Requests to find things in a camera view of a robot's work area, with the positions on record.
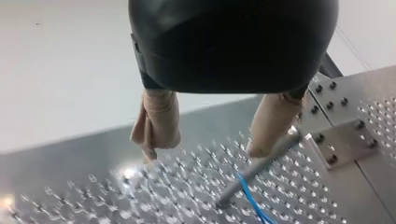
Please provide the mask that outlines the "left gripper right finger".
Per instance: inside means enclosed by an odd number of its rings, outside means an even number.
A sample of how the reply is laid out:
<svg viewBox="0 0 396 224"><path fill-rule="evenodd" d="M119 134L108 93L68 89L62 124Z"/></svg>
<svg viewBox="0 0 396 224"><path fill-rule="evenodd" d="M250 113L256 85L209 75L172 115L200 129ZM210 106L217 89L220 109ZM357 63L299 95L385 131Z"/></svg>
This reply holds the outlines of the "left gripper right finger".
<svg viewBox="0 0 396 224"><path fill-rule="evenodd" d="M293 99L288 93L265 94L250 127L248 155L267 157L276 142L287 133L301 111L302 103L302 99Z"/></svg>

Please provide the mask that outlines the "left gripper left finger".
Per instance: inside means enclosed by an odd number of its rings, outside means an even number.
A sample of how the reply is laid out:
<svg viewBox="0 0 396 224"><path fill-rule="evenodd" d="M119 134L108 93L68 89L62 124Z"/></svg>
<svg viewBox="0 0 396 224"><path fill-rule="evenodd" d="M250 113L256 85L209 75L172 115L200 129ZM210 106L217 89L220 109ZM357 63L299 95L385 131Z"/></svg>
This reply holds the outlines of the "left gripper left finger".
<svg viewBox="0 0 396 224"><path fill-rule="evenodd" d="M177 94L144 89L131 140L139 145L145 163L157 159L157 149L175 148L181 141Z"/></svg>

